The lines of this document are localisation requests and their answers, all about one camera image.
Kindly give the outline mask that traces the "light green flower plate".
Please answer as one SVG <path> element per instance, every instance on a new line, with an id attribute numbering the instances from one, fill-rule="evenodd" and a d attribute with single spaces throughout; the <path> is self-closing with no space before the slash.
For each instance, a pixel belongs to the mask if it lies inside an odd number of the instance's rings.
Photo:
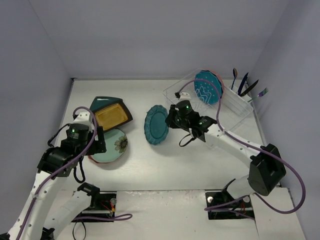
<path id="1" fill-rule="evenodd" d="M 92 155 L 96 161 L 108 163 L 114 162 L 127 150 L 128 138 L 120 129 L 113 129 L 105 132 L 104 140 L 107 151 L 105 153 Z"/>

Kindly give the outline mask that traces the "teal embossed plate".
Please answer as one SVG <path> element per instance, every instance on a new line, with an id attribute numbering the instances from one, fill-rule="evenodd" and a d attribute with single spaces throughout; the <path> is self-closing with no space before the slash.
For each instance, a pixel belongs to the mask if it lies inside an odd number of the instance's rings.
<path id="1" fill-rule="evenodd" d="M 168 136 L 169 128 L 165 122 L 167 109 L 162 105 L 154 105 L 146 113 L 144 119 L 144 135 L 150 145 L 161 144 Z"/>

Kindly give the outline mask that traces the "yellow square plate black rim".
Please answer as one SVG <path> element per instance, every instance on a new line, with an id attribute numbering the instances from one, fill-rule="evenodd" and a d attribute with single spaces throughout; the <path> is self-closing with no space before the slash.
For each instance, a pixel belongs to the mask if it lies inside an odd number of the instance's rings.
<path id="1" fill-rule="evenodd" d="M 133 120 L 131 112 L 122 101 L 112 103 L 98 110 L 94 115 L 104 132 L 109 132 Z"/>

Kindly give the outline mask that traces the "blue polka dot plate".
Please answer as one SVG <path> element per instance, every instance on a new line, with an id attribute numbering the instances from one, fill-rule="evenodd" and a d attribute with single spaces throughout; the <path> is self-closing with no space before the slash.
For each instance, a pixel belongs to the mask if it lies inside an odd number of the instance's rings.
<path id="1" fill-rule="evenodd" d="M 195 75 L 194 91 L 199 99 L 207 105 L 214 105 L 220 96 L 217 89 L 218 79 L 209 70 L 201 70 Z"/>

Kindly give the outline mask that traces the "pink polka dot plate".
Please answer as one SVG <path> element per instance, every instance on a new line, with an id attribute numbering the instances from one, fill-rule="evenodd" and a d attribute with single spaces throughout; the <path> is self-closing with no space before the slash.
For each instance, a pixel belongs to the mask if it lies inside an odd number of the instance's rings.
<path id="1" fill-rule="evenodd" d="M 224 91 L 225 91 L 224 82 L 223 82 L 221 76 L 220 76 L 216 71 L 211 70 L 211 69 L 210 69 L 209 71 L 210 71 L 213 75 L 215 75 L 215 77 L 217 78 L 217 81 L 218 81 L 218 83 L 217 83 L 217 89 L 219 90 L 219 96 L 220 96 L 220 98 L 222 98 L 223 93 L 224 93 Z"/>

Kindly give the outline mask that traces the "red plate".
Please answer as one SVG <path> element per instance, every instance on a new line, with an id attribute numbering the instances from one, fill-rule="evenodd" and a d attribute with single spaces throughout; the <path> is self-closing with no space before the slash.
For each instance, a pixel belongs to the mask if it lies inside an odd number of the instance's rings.
<path id="1" fill-rule="evenodd" d="M 91 155 L 88 156 L 88 159 L 91 160 L 95 164 L 108 164 L 108 162 L 97 161 Z"/>

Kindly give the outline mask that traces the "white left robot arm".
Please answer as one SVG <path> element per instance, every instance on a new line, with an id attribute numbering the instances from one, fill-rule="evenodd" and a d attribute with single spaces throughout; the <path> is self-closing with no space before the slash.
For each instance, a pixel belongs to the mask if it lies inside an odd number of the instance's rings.
<path id="1" fill-rule="evenodd" d="M 71 199 L 49 215 L 57 193 L 84 156 L 107 151 L 101 126 L 91 130 L 86 124 L 72 123 L 68 127 L 60 146 L 42 155 L 27 202 L 13 227 L 1 234 L 2 240 L 55 240 L 83 210 L 99 206 L 100 189 L 83 181 Z"/>

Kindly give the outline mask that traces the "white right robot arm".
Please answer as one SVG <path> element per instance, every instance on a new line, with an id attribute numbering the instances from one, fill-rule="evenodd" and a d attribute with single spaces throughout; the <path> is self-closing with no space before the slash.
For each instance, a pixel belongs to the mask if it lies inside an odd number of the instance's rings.
<path id="1" fill-rule="evenodd" d="M 254 193 L 268 196 L 287 173 L 284 164 L 278 161 L 277 147 L 251 143 L 239 136 L 231 138 L 217 120 L 194 111 L 189 100 L 172 104 L 165 122 L 169 128 L 188 132 L 192 140 L 219 147 L 248 167 L 248 174 L 229 182 L 221 193 L 221 200 L 227 206 Z"/>

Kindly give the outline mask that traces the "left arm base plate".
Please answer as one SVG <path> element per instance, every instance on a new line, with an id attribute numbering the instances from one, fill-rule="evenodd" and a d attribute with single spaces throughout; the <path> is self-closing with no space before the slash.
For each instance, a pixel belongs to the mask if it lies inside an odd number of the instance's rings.
<path id="1" fill-rule="evenodd" d="M 94 204 L 79 213 L 73 223 L 103 223 L 105 219 L 115 217 L 117 193 L 103 191 L 94 200 Z"/>

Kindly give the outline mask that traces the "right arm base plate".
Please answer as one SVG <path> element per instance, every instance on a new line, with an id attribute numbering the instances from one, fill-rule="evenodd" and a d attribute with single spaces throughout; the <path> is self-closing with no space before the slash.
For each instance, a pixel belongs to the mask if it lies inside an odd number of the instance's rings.
<path id="1" fill-rule="evenodd" d="M 251 203 L 251 198 L 244 198 L 235 201 L 227 192 L 224 191 L 206 191 L 205 192 L 207 217 L 213 220 L 255 220 L 255 213 Z"/>

